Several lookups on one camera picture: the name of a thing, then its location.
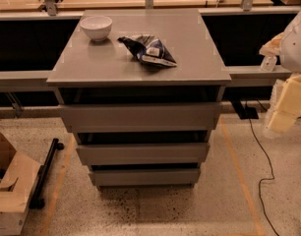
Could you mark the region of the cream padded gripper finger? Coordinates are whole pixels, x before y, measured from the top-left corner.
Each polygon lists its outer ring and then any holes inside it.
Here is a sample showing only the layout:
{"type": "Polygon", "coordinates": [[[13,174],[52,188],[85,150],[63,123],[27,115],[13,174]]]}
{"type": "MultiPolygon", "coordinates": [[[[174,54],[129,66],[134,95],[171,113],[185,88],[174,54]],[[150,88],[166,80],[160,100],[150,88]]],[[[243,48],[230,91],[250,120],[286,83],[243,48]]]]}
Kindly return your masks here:
{"type": "Polygon", "coordinates": [[[277,80],[271,91],[264,135],[270,139],[285,134],[301,116],[301,74],[277,80]]]}
{"type": "Polygon", "coordinates": [[[264,44],[259,53],[263,56],[278,56],[280,53],[280,44],[283,38],[283,33],[279,33],[273,37],[270,41],[264,44]]]}

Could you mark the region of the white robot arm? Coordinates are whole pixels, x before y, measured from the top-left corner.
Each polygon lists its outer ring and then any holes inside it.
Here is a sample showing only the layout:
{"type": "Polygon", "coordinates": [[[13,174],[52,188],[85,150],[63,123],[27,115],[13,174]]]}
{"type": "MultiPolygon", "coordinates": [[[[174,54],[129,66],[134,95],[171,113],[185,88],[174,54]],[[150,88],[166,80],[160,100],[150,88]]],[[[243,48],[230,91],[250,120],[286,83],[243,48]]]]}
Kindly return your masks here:
{"type": "Polygon", "coordinates": [[[276,61],[292,75],[277,80],[272,88],[264,134],[277,138],[286,133],[301,116],[301,10],[285,30],[263,45],[263,71],[272,71],[276,61]]]}

